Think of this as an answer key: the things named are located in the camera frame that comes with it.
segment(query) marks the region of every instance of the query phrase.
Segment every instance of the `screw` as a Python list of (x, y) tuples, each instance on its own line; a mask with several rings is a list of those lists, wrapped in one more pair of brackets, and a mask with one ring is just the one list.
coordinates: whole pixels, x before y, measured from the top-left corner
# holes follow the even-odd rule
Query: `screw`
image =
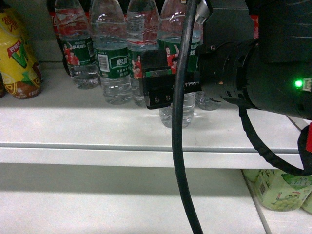
[(155, 101), (155, 103), (159, 103), (159, 102), (160, 102), (159, 97), (156, 97), (156, 98), (154, 99), (154, 101)]
[(211, 51), (215, 51), (215, 45), (210, 46)]

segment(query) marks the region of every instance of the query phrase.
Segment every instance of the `yellow bottle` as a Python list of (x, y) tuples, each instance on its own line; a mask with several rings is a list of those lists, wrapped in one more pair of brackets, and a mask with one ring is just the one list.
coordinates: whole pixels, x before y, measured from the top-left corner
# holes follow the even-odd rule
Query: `yellow bottle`
[(40, 93), (40, 76), (25, 29), (11, 8), (0, 9), (0, 71), (5, 89), (16, 98)]

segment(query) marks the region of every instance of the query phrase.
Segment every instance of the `juice bottle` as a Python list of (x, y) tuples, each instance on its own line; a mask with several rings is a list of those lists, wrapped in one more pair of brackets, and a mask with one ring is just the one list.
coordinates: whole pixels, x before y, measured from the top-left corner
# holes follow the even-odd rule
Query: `juice bottle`
[(282, 170), (261, 170), (254, 185), (261, 204), (273, 211), (299, 209), (312, 191), (312, 177)]
[(19, 99), (40, 93), (38, 62), (18, 14), (0, 6), (0, 71), (8, 93)]

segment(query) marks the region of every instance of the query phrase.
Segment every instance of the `barcode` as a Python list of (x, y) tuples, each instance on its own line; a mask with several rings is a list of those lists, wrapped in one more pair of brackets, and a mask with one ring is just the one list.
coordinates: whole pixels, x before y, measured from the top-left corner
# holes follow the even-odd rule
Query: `barcode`
[(261, 195), (263, 195), (263, 194), (265, 193), (265, 190), (266, 190), (266, 189), (265, 189), (265, 186), (264, 186), (263, 183), (261, 183), (259, 190), (260, 190), (260, 192), (261, 192)]
[(91, 42), (88, 42), (88, 43), (87, 43), (87, 46), (88, 46), (88, 50), (89, 50), (89, 55), (90, 55), (90, 57), (93, 57), (93, 56), (94, 56), (94, 50), (93, 50), (92, 41), (91, 41)]
[(109, 72), (109, 63), (107, 55), (97, 55), (99, 69), (103, 72)]

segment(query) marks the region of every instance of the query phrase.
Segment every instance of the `black metal bracket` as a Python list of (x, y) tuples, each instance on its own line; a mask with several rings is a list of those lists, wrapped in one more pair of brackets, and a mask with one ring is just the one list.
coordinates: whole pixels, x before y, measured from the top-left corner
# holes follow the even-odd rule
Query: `black metal bracket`
[[(141, 94), (148, 109), (170, 106), (173, 100), (175, 74), (167, 65), (165, 50), (145, 51), (141, 54), (143, 78), (139, 80)], [(201, 91), (199, 72), (187, 73), (184, 93)]]

